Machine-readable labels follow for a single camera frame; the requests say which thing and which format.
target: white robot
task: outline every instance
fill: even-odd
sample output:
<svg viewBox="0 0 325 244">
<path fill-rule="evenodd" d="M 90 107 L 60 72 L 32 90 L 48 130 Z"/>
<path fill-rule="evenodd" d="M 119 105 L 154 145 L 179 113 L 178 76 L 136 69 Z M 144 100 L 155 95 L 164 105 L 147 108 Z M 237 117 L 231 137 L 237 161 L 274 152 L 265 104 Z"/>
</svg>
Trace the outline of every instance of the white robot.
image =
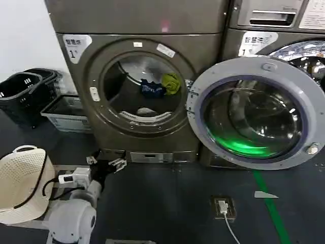
<svg viewBox="0 0 325 244">
<path fill-rule="evenodd" d="M 90 168 L 77 168 L 72 174 L 58 177 L 61 184 L 73 183 L 77 188 L 69 200 L 59 201 L 52 209 L 48 223 L 52 244 L 89 244 L 105 178 L 126 166 L 124 159 L 97 161 L 92 156 L 87 158 L 87 162 Z"/>
</svg>

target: dark gray floor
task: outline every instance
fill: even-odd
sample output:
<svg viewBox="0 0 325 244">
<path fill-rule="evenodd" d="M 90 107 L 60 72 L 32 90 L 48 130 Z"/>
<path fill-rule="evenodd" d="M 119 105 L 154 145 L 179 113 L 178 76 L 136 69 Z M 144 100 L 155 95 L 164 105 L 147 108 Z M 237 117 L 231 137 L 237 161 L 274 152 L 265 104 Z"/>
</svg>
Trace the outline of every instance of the dark gray floor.
<svg viewBox="0 0 325 244">
<path fill-rule="evenodd" d="M 0 112 L 0 155 L 22 144 L 44 148 L 54 164 L 85 164 L 97 149 L 92 135 L 60 133 L 50 123 L 21 130 Z M 290 170 L 262 172 L 291 243 L 323 243 L 325 151 Z M 203 168 L 197 164 L 129 164 L 110 175 L 97 209 L 91 243 L 105 239 L 152 240 L 159 244 L 235 243 L 223 220 L 215 220 L 212 195 L 234 199 L 231 223 L 241 244 L 280 243 L 274 224 L 249 171 Z M 0 225 L 1 243 L 45 243 L 47 231 Z"/>
</svg>

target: green tape stripe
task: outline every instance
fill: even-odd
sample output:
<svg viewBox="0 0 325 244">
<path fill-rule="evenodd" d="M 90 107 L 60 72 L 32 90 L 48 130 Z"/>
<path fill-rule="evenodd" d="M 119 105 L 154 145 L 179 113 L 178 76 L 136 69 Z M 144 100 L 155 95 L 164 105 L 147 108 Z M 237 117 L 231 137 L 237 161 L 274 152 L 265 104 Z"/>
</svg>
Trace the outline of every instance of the green tape stripe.
<svg viewBox="0 0 325 244">
<path fill-rule="evenodd" d="M 257 170 L 253 171 L 253 175 L 255 177 L 255 180 L 257 182 L 257 185 L 259 187 L 259 189 L 263 192 L 268 192 L 268 188 L 265 184 L 265 181 L 263 179 L 263 177 L 261 176 L 260 172 Z M 289 235 L 288 232 L 286 231 L 284 224 L 282 222 L 282 219 L 280 217 L 279 212 L 277 211 L 275 204 L 274 204 L 274 200 L 272 198 L 264 198 L 265 201 L 265 205 L 269 210 L 271 219 L 273 221 L 273 224 L 278 232 L 278 235 L 280 237 L 280 241 L 282 244 L 290 244 L 290 239 L 289 239 Z"/>
</svg>

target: white laundry basket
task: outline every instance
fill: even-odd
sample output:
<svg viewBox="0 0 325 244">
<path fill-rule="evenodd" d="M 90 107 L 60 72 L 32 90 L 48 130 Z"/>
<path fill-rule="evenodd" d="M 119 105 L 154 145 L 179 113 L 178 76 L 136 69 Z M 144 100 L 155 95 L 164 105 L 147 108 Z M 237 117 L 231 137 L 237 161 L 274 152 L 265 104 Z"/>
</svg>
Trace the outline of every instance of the white laundry basket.
<svg viewBox="0 0 325 244">
<path fill-rule="evenodd" d="M 54 175 L 51 160 L 43 149 L 24 145 L 4 156 L 0 160 L 0 223 L 17 224 L 42 216 L 53 183 L 46 187 L 46 197 L 42 188 Z"/>
</svg>

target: white cable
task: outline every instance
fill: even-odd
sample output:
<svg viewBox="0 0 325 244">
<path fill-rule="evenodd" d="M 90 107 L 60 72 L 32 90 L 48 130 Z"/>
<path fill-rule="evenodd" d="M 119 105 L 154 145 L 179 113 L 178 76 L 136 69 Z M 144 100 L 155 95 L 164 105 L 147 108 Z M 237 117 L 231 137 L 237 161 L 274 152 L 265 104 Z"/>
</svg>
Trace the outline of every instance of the white cable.
<svg viewBox="0 0 325 244">
<path fill-rule="evenodd" d="M 237 242 L 237 244 L 240 244 L 240 242 L 238 241 L 237 237 L 236 237 L 235 234 L 233 233 L 233 230 L 230 228 L 230 225 L 229 225 L 229 223 L 228 223 L 228 219 L 227 219 L 227 214 L 224 213 L 223 215 L 224 215 L 225 223 L 227 224 L 230 233 L 233 235 L 233 237 L 234 237 L 235 241 Z"/>
</svg>

